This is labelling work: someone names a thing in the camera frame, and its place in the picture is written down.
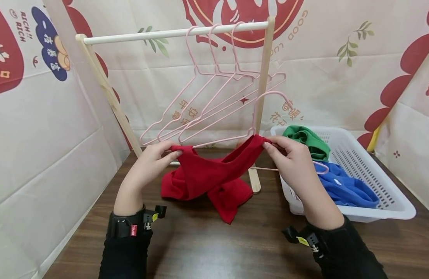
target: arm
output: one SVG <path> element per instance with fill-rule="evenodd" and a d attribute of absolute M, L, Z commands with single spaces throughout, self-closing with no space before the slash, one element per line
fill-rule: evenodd
<path fill-rule="evenodd" d="M 121 183 L 115 200 L 114 212 L 109 217 L 100 279 L 143 279 L 146 278 L 146 259 L 152 230 L 137 226 L 136 236 L 118 237 L 112 235 L 111 221 L 114 217 L 135 218 L 144 209 L 141 191 L 156 178 L 181 152 L 172 152 L 162 158 L 165 150 L 178 145 L 172 141 L 148 146 L 138 158 Z"/>
<path fill-rule="evenodd" d="M 265 143 L 265 150 L 284 181 L 299 196 L 308 227 L 319 238 L 323 253 L 314 253 L 314 259 L 320 265 L 323 277 L 387 278 L 382 265 L 321 184 L 307 146 L 285 137 L 269 139 L 274 145 Z"/>

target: clothing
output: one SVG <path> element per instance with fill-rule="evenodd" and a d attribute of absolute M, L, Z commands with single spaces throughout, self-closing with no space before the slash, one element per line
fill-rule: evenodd
<path fill-rule="evenodd" d="M 225 223 L 231 224 L 238 206 L 252 197 L 252 189 L 239 177 L 261 154 L 262 144 L 269 140 L 252 135 L 225 158 L 205 159 L 192 146 L 172 146 L 181 150 L 180 167 L 162 179 L 162 198 L 191 200 L 207 193 L 208 198 Z"/>
<path fill-rule="evenodd" d="M 99 279 L 144 279 L 152 230 L 135 237 L 112 238 L 106 235 Z"/>
<path fill-rule="evenodd" d="M 326 174 L 318 174 L 329 196 L 336 205 L 376 208 L 379 197 L 363 181 L 347 175 L 340 165 L 321 162 L 329 168 Z M 315 165 L 317 171 L 323 167 Z"/>
<path fill-rule="evenodd" d="M 315 261 L 321 267 L 325 279 L 387 279 L 383 266 L 362 241 L 352 223 L 345 217 L 345 223 L 331 231 L 319 229 L 308 223 L 325 251 L 320 258 L 314 253 Z M 145 231 L 137 237 L 110 238 L 106 236 L 99 279 L 146 279 L 147 249 L 152 231 Z"/>
<path fill-rule="evenodd" d="M 331 148 L 314 132 L 307 127 L 291 125 L 283 133 L 283 137 L 288 137 L 294 141 L 305 144 L 310 151 L 313 161 L 327 161 Z"/>

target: left hand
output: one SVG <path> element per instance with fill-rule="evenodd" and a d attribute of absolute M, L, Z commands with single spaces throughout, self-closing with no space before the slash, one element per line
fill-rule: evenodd
<path fill-rule="evenodd" d="M 143 208 L 141 190 L 182 154 L 181 151 L 171 152 L 162 158 L 166 150 L 178 145 L 173 141 L 162 141 L 146 147 L 121 183 L 114 205 L 115 215 L 134 215 Z"/>
<path fill-rule="evenodd" d="M 169 150 L 171 146 L 179 145 L 173 141 L 162 141 L 147 146 L 140 158 L 129 170 L 121 185 L 129 185 L 129 187 L 141 190 L 182 154 L 180 151 L 171 152 L 162 158 L 162 154 Z"/>

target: green cloth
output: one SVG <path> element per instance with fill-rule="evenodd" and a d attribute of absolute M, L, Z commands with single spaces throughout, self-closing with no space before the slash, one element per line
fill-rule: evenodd
<path fill-rule="evenodd" d="M 331 148 L 307 127 L 288 126 L 283 137 L 288 137 L 308 146 L 313 161 L 328 161 Z"/>

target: red cloth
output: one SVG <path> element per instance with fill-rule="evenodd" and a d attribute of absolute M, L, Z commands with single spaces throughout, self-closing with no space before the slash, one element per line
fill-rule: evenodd
<path fill-rule="evenodd" d="M 161 196 L 191 200 L 207 193 L 222 220 L 231 224 L 238 206 L 253 194 L 239 177 L 255 163 L 265 141 L 270 142 L 252 135 L 225 158 L 214 160 L 199 157 L 192 146 L 172 146 L 171 151 L 183 152 L 179 156 L 180 167 L 163 177 Z"/>

